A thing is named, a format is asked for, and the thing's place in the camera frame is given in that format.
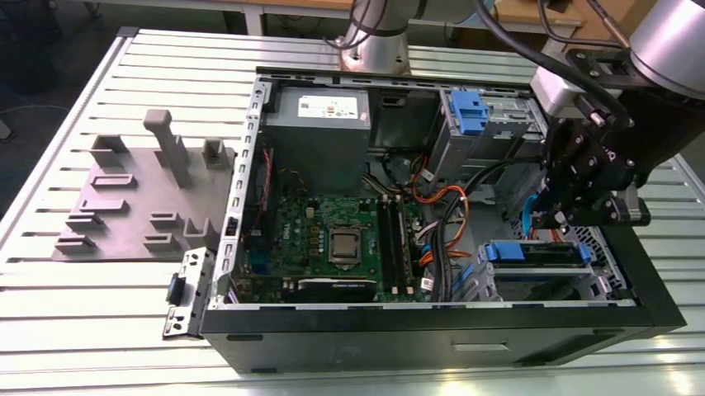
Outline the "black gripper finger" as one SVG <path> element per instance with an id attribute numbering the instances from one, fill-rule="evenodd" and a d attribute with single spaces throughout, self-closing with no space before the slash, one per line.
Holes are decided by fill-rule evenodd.
<path id="1" fill-rule="evenodd" d="M 571 197 L 564 207 L 572 226 L 603 226 L 627 220 L 625 206 L 612 191 L 583 189 Z"/>
<path id="2" fill-rule="evenodd" d="M 583 189 L 595 189 L 600 170 L 589 120 L 560 119 L 549 130 L 544 152 L 545 177 L 537 197 L 537 226 L 557 228 L 568 224 L 564 207 Z"/>

